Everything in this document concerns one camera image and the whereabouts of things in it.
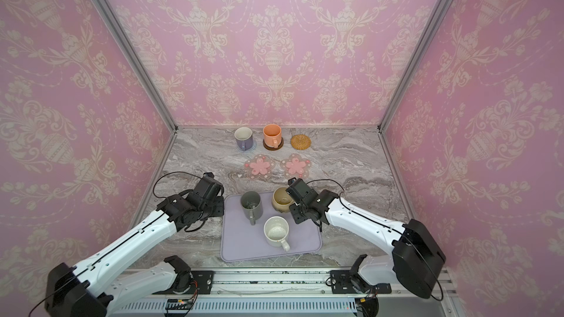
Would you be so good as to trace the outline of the woven rattan round coaster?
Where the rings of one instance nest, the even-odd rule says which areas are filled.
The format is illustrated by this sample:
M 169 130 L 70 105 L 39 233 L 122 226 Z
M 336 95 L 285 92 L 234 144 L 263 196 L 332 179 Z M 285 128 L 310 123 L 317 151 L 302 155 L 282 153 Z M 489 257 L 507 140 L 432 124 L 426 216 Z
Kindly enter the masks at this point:
M 298 151 L 305 151 L 311 147 L 311 139 L 305 134 L 296 134 L 290 140 L 291 146 Z

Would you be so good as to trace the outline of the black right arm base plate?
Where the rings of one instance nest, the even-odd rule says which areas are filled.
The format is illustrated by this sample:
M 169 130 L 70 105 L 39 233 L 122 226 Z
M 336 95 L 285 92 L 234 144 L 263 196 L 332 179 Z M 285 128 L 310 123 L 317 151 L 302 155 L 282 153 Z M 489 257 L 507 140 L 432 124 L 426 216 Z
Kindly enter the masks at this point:
M 365 294 L 379 295 L 391 294 L 392 287 L 389 283 L 370 285 L 358 273 L 345 270 L 330 270 L 326 280 L 333 294 Z

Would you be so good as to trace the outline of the white cream mug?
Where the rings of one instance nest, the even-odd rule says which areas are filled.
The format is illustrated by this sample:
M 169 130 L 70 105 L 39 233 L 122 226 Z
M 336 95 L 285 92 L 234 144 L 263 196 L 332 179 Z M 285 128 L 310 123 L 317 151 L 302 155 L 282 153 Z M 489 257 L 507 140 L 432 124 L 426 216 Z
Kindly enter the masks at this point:
M 283 217 L 270 217 L 264 223 L 264 236 L 272 247 L 280 247 L 289 252 L 291 247 L 288 243 L 289 223 Z

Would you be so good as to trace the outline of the pink flower silicone coaster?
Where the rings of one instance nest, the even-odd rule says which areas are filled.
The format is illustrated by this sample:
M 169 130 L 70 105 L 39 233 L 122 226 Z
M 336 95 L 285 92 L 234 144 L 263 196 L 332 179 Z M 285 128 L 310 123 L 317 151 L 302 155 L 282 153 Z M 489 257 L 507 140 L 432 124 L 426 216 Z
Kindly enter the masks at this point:
M 309 176 L 311 161 L 298 154 L 292 154 L 281 161 L 281 167 L 287 178 L 307 178 Z

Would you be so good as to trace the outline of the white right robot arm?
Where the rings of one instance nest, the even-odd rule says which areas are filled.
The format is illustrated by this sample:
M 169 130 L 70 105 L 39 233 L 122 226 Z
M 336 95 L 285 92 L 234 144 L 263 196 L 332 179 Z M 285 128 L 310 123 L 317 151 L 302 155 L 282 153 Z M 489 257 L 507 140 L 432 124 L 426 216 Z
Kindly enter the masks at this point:
M 320 195 L 311 191 L 305 197 L 291 198 L 295 203 L 290 205 L 290 212 L 297 224 L 311 220 L 318 227 L 340 227 L 386 253 L 380 258 L 360 255 L 351 266 L 350 284 L 358 292 L 373 291 L 384 283 L 399 283 L 413 295 L 430 299 L 434 288 L 441 286 L 439 275 L 446 256 L 422 222 L 385 219 L 327 190 Z

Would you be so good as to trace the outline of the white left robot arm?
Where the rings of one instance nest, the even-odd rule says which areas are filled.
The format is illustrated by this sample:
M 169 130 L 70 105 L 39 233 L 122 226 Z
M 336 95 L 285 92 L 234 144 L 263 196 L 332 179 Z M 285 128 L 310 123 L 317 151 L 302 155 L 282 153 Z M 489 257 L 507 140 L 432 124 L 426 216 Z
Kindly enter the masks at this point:
M 199 198 L 188 191 L 165 198 L 154 211 L 106 248 L 74 266 L 62 263 L 48 273 L 43 306 L 50 316 L 110 316 L 157 292 L 198 294 L 198 281 L 179 256 L 121 277 L 135 261 L 179 231 L 192 231 L 225 211 L 221 195 Z

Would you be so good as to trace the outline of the grey green mug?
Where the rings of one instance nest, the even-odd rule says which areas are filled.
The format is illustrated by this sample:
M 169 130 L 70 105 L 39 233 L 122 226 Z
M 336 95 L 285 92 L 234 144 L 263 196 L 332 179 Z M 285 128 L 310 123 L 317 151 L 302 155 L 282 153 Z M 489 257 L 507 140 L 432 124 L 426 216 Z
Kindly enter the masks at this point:
M 240 205 L 251 225 L 255 225 L 263 215 L 261 195 L 258 192 L 245 192 L 240 198 Z

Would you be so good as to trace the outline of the orange mug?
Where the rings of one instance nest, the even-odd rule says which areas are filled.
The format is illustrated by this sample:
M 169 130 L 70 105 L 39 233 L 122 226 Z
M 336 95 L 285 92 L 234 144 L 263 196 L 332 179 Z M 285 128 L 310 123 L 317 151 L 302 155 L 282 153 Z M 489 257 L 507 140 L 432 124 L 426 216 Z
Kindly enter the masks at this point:
M 263 128 L 264 145 L 268 148 L 279 149 L 282 144 L 281 127 L 269 124 Z

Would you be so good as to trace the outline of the yellow beige mug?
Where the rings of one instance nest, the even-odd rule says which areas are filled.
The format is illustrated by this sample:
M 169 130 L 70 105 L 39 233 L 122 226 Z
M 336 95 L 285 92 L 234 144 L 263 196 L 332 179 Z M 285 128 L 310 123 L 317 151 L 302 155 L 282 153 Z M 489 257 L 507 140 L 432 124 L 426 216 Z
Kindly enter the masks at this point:
M 290 212 L 289 207 L 294 203 L 295 201 L 286 192 L 285 187 L 280 187 L 273 192 L 272 206 L 277 212 L 289 213 Z

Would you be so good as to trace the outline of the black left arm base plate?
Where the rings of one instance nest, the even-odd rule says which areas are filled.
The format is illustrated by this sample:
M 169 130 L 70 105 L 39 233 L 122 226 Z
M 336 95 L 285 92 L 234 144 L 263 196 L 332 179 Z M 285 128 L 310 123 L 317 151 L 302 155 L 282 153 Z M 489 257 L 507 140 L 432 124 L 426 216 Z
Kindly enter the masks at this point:
M 177 277 L 172 286 L 164 291 L 158 291 L 154 295 L 183 294 L 194 295 L 194 293 L 209 295 L 211 293 L 214 278 L 212 270 L 196 270 L 190 274 L 181 274 Z

